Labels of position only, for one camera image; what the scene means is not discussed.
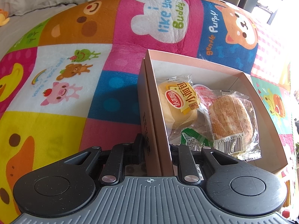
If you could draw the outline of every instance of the bread bun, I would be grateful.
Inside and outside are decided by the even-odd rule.
[[[184,127],[188,127],[197,119],[197,111],[189,110],[186,114],[184,114],[180,109],[172,106],[165,97],[165,93],[168,90],[167,85],[169,85],[169,82],[167,81],[158,85],[158,92],[166,127],[168,129],[182,129]]]
[[[210,105],[209,117],[215,140],[244,133],[245,144],[251,143],[253,127],[243,101],[246,100],[233,95],[225,95],[217,98]]]

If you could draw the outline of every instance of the colorful blanket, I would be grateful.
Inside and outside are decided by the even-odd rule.
[[[147,49],[207,59],[251,74],[294,170],[283,47],[220,0],[95,0],[20,38],[0,63],[0,220],[19,210],[22,175],[90,146],[111,149],[141,131],[137,78]]]

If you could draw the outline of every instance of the red oval logo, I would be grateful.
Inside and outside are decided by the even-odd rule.
[[[183,107],[183,100],[182,98],[173,90],[168,90],[165,92],[165,97],[168,102],[177,109]]]

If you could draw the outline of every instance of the blue square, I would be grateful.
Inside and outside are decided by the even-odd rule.
[[[102,71],[88,118],[139,125],[137,79],[136,74]]]

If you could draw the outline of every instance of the yellow label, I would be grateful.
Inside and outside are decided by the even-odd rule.
[[[171,85],[167,86],[167,89],[176,92],[182,98],[183,104],[180,110],[184,114],[199,107],[200,99],[198,99],[195,90],[188,82],[172,82]]]

